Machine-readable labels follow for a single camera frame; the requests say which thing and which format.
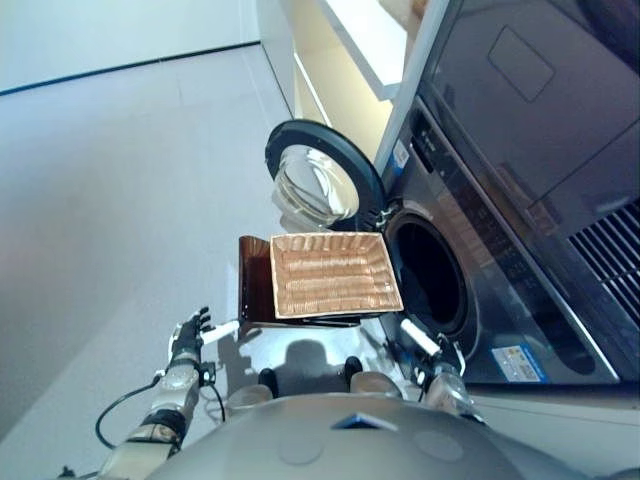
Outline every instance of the label sticker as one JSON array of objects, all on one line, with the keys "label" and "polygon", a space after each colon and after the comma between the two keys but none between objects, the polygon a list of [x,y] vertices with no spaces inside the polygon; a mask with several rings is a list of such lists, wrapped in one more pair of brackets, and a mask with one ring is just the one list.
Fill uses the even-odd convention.
[{"label": "label sticker", "polygon": [[513,347],[492,348],[491,353],[507,381],[513,383],[547,383],[547,376],[535,358],[533,358],[528,345],[522,343]]},{"label": "label sticker", "polygon": [[396,167],[400,169],[403,169],[407,164],[407,160],[409,160],[409,152],[400,140],[393,147],[393,157],[395,158]]}]

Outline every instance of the tray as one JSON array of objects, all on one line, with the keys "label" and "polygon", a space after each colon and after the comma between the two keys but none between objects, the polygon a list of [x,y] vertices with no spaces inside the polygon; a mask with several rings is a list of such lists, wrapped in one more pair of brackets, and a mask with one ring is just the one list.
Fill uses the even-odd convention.
[{"label": "tray", "polygon": [[332,327],[348,328],[360,324],[358,316],[325,316],[313,318],[276,318],[273,305],[269,242],[252,236],[239,241],[238,320],[240,337],[254,329],[271,327]]},{"label": "tray", "polygon": [[276,318],[403,310],[379,233],[302,233],[271,238]]}]

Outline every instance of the washing machine door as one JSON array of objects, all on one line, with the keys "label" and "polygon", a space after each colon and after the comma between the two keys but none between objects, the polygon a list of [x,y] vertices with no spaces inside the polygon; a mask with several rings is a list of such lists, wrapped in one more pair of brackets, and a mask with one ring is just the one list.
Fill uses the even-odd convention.
[{"label": "washing machine door", "polygon": [[384,209],[384,187],[367,157],[321,123],[278,125],[265,149],[274,201],[298,224],[316,230],[371,231]]}]

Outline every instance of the front-loading washing machine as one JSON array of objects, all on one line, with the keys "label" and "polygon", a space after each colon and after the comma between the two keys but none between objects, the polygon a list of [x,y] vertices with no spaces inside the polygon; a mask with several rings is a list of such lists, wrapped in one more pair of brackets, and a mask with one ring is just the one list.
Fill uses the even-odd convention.
[{"label": "front-loading washing machine", "polygon": [[450,2],[381,176],[315,122],[268,140],[286,216],[383,233],[405,310],[381,322],[408,378],[424,356],[404,317],[460,346],[469,383],[640,378],[637,45],[581,19]]}]

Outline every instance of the gray floor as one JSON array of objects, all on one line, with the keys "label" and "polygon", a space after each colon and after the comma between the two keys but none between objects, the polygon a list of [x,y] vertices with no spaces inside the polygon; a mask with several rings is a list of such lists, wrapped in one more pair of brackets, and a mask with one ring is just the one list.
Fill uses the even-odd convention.
[{"label": "gray floor", "polygon": [[[204,304],[215,322],[237,316],[238,237],[282,231],[263,152],[288,117],[258,46],[0,98],[3,478],[98,468],[97,415],[164,367],[175,323]],[[392,371],[370,330],[268,331],[203,353],[224,396],[305,355],[319,376],[352,353]],[[105,434],[122,439],[149,398]],[[217,416],[203,399],[186,443]]]}]

